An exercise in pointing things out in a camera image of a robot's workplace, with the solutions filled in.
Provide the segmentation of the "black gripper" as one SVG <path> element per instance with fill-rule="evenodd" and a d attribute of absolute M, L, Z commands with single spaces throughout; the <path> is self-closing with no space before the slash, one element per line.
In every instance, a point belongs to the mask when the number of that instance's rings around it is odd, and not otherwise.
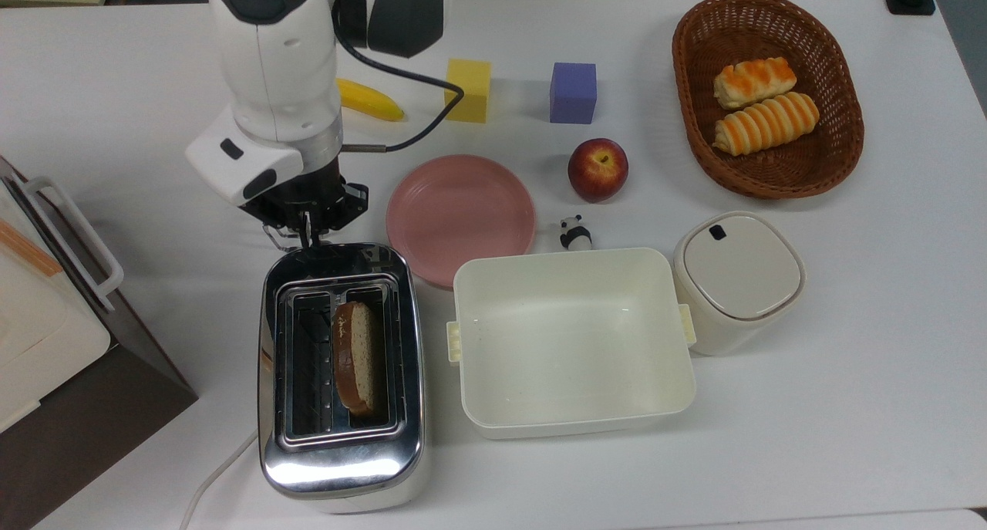
<path fill-rule="evenodd" d="M 368 188 L 343 180 L 336 157 L 310 174 L 272 187 L 244 203 L 241 210 L 261 221 L 276 248 L 284 248 L 281 241 L 293 238 L 300 248 L 317 248 L 325 235 L 342 230 L 367 207 Z"/>

